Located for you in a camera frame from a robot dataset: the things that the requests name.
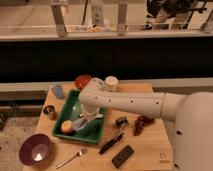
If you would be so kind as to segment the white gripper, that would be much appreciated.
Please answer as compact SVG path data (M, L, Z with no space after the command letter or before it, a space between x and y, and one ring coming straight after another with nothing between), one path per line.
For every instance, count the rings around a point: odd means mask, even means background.
M103 115L99 114L99 110L100 110L99 107L96 107L93 105L81 104L81 111L84 117L77 119L75 121L75 124L78 127L82 127L83 125L87 124L88 122L94 119L102 119Z

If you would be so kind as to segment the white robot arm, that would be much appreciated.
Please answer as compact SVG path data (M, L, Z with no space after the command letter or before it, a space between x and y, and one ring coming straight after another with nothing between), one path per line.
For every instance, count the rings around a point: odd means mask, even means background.
M213 171L213 93L107 92L93 78L79 94L87 110L98 107L175 123L173 171Z

